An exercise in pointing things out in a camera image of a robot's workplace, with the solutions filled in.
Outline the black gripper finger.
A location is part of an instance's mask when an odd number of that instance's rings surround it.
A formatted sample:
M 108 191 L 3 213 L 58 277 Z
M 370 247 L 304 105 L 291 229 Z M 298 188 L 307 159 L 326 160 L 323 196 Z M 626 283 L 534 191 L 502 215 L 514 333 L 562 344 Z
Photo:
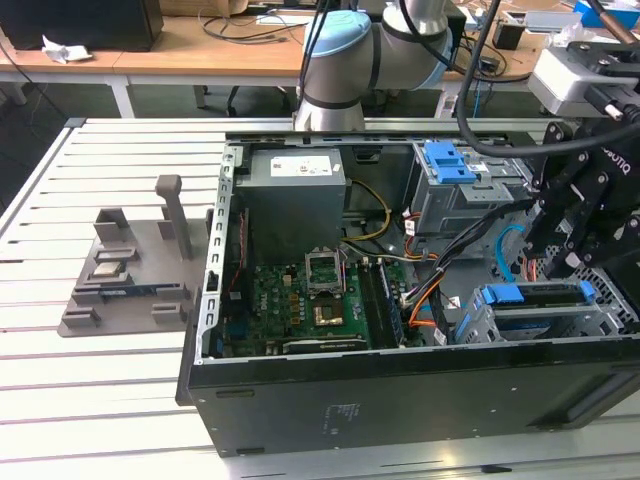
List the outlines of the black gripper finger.
M 565 245 L 584 194 L 600 189 L 599 149 L 586 144 L 545 156 L 537 197 L 540 212 L 525 237 L 525 255 L 542 256 L 549 245 Z
M 600 266 L 625 255 L 625 215 L 606 207 L 604 189 L 584 194 L 571 234 L 547 265 L 548 278 L 566 278 L 581 264 Z

